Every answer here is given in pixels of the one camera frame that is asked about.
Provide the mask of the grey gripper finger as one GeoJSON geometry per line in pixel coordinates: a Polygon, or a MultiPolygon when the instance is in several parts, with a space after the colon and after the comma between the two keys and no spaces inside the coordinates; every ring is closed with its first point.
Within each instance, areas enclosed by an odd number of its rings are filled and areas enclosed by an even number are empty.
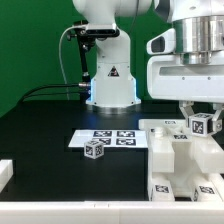
{"type": "Polygon", "coordinates": [[[185,118],[186,126],[189,126],[189,117],[194,114],[193,105],[194,105],[193,101],[180,101],[179,102],[179,108],[185,118]]]}
{"type": "Polygon", "coordinates": [[[224,119],[224,103],[214,103],[213,110],[215,113],[212,116],[212,132],[217,133],[222,130],[222,120],[224,119]]]}

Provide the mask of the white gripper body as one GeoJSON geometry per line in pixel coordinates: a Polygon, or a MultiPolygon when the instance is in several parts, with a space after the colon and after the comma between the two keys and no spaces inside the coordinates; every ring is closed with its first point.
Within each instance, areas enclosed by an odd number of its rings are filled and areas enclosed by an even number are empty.
{"type": "Polygon", "coordinates": [[[183,65],[176,55],[153,56],[147,89],[153,99],[224,103],[224,53],[202,65],[183,65]]]}

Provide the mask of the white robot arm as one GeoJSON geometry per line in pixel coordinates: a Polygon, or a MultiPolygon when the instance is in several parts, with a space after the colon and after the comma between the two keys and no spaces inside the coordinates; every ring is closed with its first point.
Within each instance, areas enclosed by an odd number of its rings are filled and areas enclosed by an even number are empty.
{"type": "Polygon", "coordinates": [[[177,100],[187,126],[216,133],[224,117],[224,0],[72,0],[87,23],[83,40],[96,41],[97,73],[89,105],[100,108],[137,104],[130,74],[130,38],[115,18],[150,7],[172,27],[147,43],[147,88],[154,99],[177,100]]]}

